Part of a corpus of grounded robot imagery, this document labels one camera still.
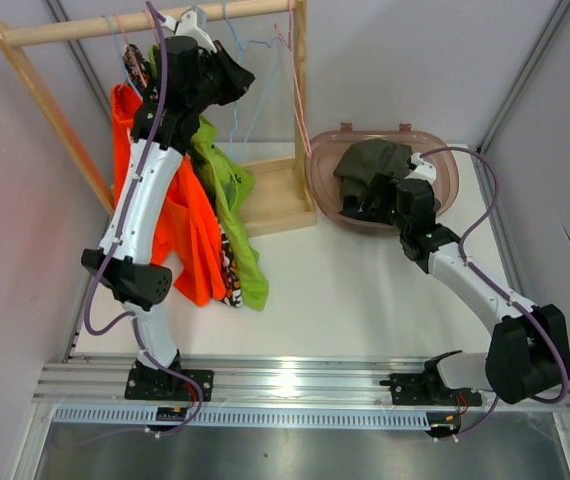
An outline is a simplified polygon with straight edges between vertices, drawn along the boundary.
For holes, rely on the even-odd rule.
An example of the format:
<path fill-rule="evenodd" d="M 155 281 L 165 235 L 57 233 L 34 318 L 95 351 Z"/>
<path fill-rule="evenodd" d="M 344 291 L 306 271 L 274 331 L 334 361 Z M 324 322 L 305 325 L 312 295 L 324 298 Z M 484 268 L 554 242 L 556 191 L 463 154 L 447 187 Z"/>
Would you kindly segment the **pink hanger of green shorts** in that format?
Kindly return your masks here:
<path fill-rule="evenodd" d="M 163 18 L 160 17 L 158 13 L 154 13 L 149 9 L 145 10 L 145 15 L 148 19 L 150 29 L 154 35 L 155 46 L 157 50 L 160 50 L 161 45 L 163 44 L 163 41 L 165 39 L 165 36 L 163 34 Z"/>

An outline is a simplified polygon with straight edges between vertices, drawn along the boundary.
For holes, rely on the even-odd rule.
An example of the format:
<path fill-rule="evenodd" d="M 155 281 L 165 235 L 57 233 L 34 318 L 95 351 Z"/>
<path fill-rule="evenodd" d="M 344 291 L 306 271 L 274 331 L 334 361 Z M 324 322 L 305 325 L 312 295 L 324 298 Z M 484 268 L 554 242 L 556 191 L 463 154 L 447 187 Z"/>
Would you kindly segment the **olive green shorts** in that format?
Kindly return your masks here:
<path fill-rule="evenodd" d="M 381 138 L 352 144 L 333 172 L 340 180 L 341 198 L 360 197 L 376 174 L 404 178 L 410 173 L 412 153 L 409 145 Z"/>

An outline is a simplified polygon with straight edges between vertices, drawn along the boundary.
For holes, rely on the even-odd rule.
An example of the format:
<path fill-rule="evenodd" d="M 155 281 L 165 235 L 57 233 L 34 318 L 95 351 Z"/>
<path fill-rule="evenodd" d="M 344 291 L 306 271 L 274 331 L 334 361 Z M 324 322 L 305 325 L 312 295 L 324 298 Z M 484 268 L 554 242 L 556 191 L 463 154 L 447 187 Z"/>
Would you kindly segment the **lime green shorts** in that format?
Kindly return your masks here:
<path fill-rule="evenodd" d="M 251 193 L 254 177 L 214 143 L 216 127 L 205 116 L 199 118 L 199 129 L 191 139 L 194 172 L 205 189 L 214 196 L 214 209 L 238 269 L 243 305 L 257 311 L 265 308 L 269 282 L 259 267 L 259 253 L 251 245 L 240 210 Z"/>

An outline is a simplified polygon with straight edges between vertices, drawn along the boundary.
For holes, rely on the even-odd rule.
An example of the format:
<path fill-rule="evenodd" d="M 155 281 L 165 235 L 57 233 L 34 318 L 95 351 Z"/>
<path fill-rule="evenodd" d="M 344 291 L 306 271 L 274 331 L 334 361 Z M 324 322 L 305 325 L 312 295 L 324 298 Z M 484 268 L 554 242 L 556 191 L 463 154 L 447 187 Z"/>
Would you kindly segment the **blue hanger of orange shorts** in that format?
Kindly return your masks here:
<path fill-rule="evenodd" d="M 121 67 L 121 70 L 123 71 L 123 74 L 124 74 L 124 82 L 121 85 L 121 87 L 128 85 L 134 91 L 134 93 L 137 95 L 137 97 L 141 98 L 141 94 L 140 94 L 138 88 L 133 83 L 132 78 L 130 76 L 130 73 L 127 70 L 126 62 L 123 59 L 124 50 L 120 46 L 119 40 L 118 40 L 117 35 L 116 35 L 115 28 L 114 28 L 111 20 L 108 18 L 107 15 L 103 15 L 102 18 L 104 19 L 104 21 L 106 22 L 106 24 L 108 26 L 111 38 L 112 38 L 114 46 L 115 46 L 116 55 L 118 57 L 118 63 L 119 63 L 119 66 Z"/>

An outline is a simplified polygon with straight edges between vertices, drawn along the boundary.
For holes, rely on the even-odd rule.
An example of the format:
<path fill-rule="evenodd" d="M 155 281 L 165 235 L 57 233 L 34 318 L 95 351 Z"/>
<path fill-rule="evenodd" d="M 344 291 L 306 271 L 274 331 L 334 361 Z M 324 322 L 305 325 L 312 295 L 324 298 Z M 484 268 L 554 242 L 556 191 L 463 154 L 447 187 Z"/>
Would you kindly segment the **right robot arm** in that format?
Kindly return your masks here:
<path fill-rule="evenodd" d="M 394 226 L 405 256 L 448 287 L 491 335 L 485 352 L 454 351 L 431 359 L 423 395 L 444 403 L 457 389 L 493 392 L 516 404 L 554 404 L 569 390 L 570 348 L 566 320 L 553 304 L 540 306 L 486 273 L 464 251 L 463 238 L 436 220 L 429 181 L 398 180 L 377 173 L 358 210 Z"/>

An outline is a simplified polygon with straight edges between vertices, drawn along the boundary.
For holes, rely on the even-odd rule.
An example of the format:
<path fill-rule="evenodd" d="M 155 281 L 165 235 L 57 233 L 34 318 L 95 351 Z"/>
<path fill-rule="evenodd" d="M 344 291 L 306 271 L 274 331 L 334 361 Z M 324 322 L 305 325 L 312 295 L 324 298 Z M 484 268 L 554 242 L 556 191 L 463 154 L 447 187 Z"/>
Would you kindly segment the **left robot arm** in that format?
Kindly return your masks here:
<path fill-rule="evenodd" d="M 139 347 L 128 374 L 128 400 L 209 401 L 213 377 L 186 371 L 171 337 L 166 297 L 170 269 L 152 261 L 153 238 L 170 183 L 186 165 L 201 114 L 243 96 L 253 74 L 206 34 L 179 33 L 161 41 L 157 74 L 144 91 L 130 130 L 129 166 L 116 210 L 99 246 L 82 266 L 122 306 Z"/>

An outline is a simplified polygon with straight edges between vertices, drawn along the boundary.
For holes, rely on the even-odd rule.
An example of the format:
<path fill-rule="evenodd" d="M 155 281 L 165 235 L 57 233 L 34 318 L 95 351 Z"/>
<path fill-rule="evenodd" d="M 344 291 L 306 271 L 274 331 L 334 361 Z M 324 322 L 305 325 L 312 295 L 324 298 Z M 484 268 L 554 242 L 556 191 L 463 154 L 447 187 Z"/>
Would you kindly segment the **pink wire hanger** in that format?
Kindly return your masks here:
<path fill-rule="evenodd" d="M 292 80 L 293 80 L 293 90 L 291 93 L 293 110 L 294 110 L 294 118 L 296 122 L 296 126 L 298 129 L 298 133 L 301 138 L 302 148 L 305 157 L 309 157 L 311 154 L 311 144 L 309 140 L 309 134 L 307 130 L 306 121 L 304 119 L 304 108 L 303 108 L 303 98 L 302 98 L 302 91 L 300 88 L 300 82 L 297 77 L 296 73 L 296 58 L 294 55 L 294 2 L 292 0 L 287 1 L 287 13 L 288 13 L 288 30 L 287 35 L 284 35 L 283 32 L 280 30 L 280 27 L 275 24 L 274 29 L 277 33 L 277 36 L 281 40 L 281 43 L 285 47 L 286 51 L 289 55 L 289 60 L 292 67 Z"/>

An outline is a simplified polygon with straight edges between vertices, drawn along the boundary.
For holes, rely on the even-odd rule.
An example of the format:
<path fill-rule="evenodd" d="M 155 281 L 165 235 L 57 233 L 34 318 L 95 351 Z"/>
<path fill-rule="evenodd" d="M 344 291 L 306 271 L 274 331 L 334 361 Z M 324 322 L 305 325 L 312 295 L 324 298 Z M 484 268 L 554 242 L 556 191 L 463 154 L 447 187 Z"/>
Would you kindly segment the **navy blue shorts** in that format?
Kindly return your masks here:
<path fill-rule="evenodd" d="M 382 206 L 379 202 L 364 204 L 356 196 L 348 196 L 343 200 L 339 214 L 352 220 L 386 225 L 392 225 L 394 219 L 394 211 L 390 206 Z"/>

